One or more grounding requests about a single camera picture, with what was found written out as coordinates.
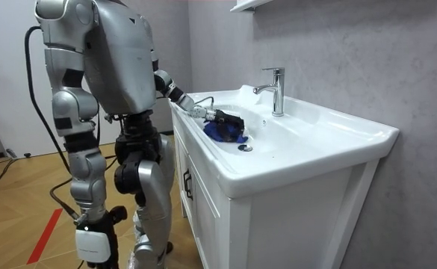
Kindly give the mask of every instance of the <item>white sink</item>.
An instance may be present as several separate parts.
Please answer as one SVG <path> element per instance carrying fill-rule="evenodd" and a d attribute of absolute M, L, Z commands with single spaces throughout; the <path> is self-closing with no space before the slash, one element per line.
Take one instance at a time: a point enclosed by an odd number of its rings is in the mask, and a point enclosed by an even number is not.
<path fill-rule="evenodd" d="M 251 152 L 238 150 L 237 143 L 212 140 L 203 132 L 203 120 L 171 105 L 212 164 L 211 171 L 221 175 L 218 184 L 231 198 L 380 159 L 399 133 L 390 126 L 289 97 L 285 97 L 285 116 L 274 117 L 273 94 L 255 95 L 247 85 L 190 96 L 195 101 L 213 96 L 214 108 L 244 119 Z"/>

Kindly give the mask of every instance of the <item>wooden floor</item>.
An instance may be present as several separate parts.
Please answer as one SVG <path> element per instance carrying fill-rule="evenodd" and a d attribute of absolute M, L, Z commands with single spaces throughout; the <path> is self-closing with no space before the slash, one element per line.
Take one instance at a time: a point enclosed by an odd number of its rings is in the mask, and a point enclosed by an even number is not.
<path fill-rule="evenodd" d="M 103 155 L 113 155 L 114 146 L 101 147 Z M 0 164 L 0 173 L 7 162 Z M 117 164 L 109 169 L 107 207 L 124 205 L 129 215 L 134 210 L 134 198 L 119 194 L 113 174 Z M 38 262 L 27 265 L 37 241 L 55 209 L 60 208 L 49 196 L 49 190 L 69 178 L 58 154 L 22 159 L 12 164 L 0 181 L 0 269 L 76 269 L 80 264 L 75 253 L 75 226 L 62 212 Z M 69 205 L 75 205 L 66 185 L 56 193 Z M 170 240 L 175 249 L 167 256 L 169 269 L 202 268 L 196 245 L 186 218 L 182 218 L 178 185 L 172 189 L 173 224 Z M 119 237 L 120 268 L 126 267 L 134 245 L 131 216 L 115 226 Z"/>

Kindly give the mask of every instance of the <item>red tape line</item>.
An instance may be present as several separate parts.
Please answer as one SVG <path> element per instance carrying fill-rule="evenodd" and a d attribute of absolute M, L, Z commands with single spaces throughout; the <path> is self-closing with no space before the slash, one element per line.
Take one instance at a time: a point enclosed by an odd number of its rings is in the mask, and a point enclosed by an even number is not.
<path fill-rule="evenodd" d="M 52 213 L 51 219 L 47 223 L 44 232 L 40 236 L 39 241 L 36 244 L 36 247 L 32 251 L 29 260 L 27 261 L 27 265 L 39 261 L 40 255 L 42 255 L 42 252 L 46 248 L 47 241 L 49 241 L 49 238 L 52 235 L 52 231 L 54 231 L 55 225 L 57 225 L 57 222 L 59 221 L 59 217 L 61 216 L 62 210 L 63 210 L 62 208 L 55 209 L 54 213 Z"/>

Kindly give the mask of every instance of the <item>chrome faucet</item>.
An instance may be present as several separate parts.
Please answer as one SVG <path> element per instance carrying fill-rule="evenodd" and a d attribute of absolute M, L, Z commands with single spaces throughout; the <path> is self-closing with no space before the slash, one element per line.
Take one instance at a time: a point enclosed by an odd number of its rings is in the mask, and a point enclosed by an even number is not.
<path fill-rule="evenodd" d="M 274 92 L 273 97 L 273 116 L 281 117 L 285 102 L 285 69 L 284 68 L 265 68 L 263 70 L 273 70 L 273 84 L 263 85 L 253 88 L 254 94 L 260 94 L 263 90 Z"/>

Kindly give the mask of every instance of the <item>blue cloth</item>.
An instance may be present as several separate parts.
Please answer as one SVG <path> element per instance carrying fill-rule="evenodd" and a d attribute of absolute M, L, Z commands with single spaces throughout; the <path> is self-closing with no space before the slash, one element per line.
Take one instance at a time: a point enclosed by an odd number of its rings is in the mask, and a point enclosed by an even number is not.
<path fill-rule="evenodd" d="M 218 142 L 245 143 L 248 141 L 248 137 L 244 137 L 241 130 L 232 124 L 210 122 L 205 125 L 203 131 Z"/>

